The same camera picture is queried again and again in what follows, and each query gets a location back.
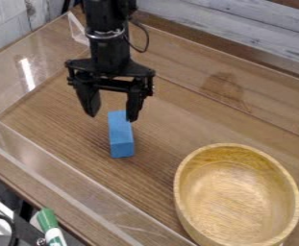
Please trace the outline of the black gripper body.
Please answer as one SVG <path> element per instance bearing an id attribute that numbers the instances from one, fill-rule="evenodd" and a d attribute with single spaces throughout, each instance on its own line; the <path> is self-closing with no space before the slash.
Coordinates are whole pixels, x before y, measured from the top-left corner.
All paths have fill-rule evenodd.
<path id="1" fill-rule="evenodd" d="M 86 33 L 89 57 L 68 60 L 68 85 L 80 98 L 98 98 L 100 90 L 126 94 L 128 98 L 152 96 L 155 71 L 131 59 L 126 33 L 108 35 Z"/>

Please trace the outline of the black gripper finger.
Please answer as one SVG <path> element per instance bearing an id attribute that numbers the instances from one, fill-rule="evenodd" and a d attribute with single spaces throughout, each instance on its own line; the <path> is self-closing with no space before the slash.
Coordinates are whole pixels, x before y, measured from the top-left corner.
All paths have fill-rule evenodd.
<path id="1" fill-rule="evenodd" d="M 132 86 L 126 93 L 125 118 L 129 122 L 137 120 L 139 112 L 143 108 L 145 93 L 139 86 Z"/>
<path id="2" fill-rule="evenodd" d="M 76 82 L 74 91 L 82 106 L 82 111 L 88 116 L 93 117 L 101 106 L 98 89 L 93 84 Z"/>

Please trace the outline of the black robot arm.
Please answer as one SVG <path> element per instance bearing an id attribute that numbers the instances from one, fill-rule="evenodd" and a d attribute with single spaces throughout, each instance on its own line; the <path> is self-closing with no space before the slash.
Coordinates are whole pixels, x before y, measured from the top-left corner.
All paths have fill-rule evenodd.
<path id="1" fill-rule="evenodd" d="M 152 96 L 155 71 L 131 59 L 129 48 L 136 48 L 128 37 L 128 23 L 137 10 L 136 0 L 82 0 L 85 15 L 84 35 L 90 57 L 68 60 L 68 85 L 73 87 L 82 110 L 93 117 L 100 110 L 100 91 L 126 94 L 125 120 L 137 120 L 144 100 Z"/>

